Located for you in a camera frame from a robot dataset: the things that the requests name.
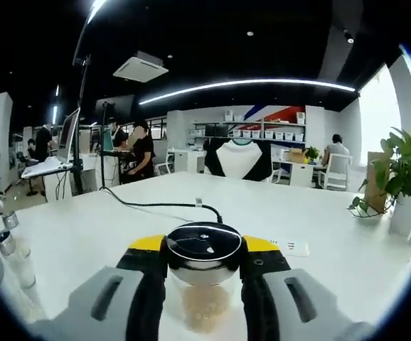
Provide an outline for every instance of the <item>jar lid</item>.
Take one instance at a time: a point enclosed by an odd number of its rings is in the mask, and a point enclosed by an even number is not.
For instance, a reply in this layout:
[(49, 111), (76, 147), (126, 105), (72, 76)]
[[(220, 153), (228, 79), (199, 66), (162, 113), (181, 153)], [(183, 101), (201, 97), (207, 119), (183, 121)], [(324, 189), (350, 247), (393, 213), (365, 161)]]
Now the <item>jar lid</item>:
[(240, 248), (242, 236), (232, 227), (217, 222), (192, 222), (168, 234), (166, 244), (183, 259), (219, 261)]

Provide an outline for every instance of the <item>white storage bin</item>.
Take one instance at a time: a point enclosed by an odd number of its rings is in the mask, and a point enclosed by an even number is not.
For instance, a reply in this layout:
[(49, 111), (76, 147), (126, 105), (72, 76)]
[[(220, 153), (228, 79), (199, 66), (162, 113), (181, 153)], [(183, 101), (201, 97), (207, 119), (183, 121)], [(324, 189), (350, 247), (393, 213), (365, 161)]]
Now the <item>white storage bin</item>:
[(251, 139), (251, 130), (242, 130), (242, 137)]
[(294, 133), (284, 133), (284, 139), (286, 141), (294, 140)]
[(304, 141), (304, 135), (303, 134), (294, 134), (294, 140), (297, 142), (303, 142)]
[(266, 130), (264, 132), (264, 137), (266, 139), (273, 139), (274, 138), (274, 131), (273, 130)]
[(234, 114), (232, 110), (226, 110), (225, 111), (225, 121), (226, 122), (231, 122), (234, 120)]
[(244, 119), (245, 119), (244, 115), (234, 115), (234, 121), (236, 122), (243, 122)]
[(283, 131), (276, 131), (276, 132), (275, 132), (275, 139), (276, 139), (276, 140), (282, 140), (282, 139), (283, 139), (283, 135), (284, 135), (284, 132), (283, 132)]

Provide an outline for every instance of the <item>black ceiling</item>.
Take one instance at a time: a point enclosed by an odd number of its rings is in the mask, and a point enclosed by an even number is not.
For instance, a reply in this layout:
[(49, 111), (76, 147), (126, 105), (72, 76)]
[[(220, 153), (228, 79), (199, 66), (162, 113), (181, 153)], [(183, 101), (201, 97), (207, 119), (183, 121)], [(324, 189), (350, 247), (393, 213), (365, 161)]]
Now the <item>black ceiling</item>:
[[(60, 116), (74, 109), (80, 89), (81, 70), (72, 60), (92, 0), (34, 3), (5, 1), (4, 10), (0, 4), (0, 92), (9, 92), (14, 101), (13, 130), (50, 119), (57, 84)], [(375, 12), (382, 12), (372, 1), (345, 3), (107, 0), (80, 46), (80, 57), (92, 56), (86, 100), (127, 93), (147, 98), (252, 77), (325, 80), (359, 88), (383, 61), (399, 53), (398, 42), (384, 36), (379, 26), (374, 29), (381, 21)], [(344, 28), (354, 44), (342, 36)], [(138, 50), (161, 58), (169, 72), (146, 84), (113, 77)], [(139, 109), (151, 117), (172, 109), (233, 104), (311, 104), (341, 110), (356, 96), (307, 86), (240, 85)], [(85, 123), (96, 121), (89, 109), (82, 115)]]

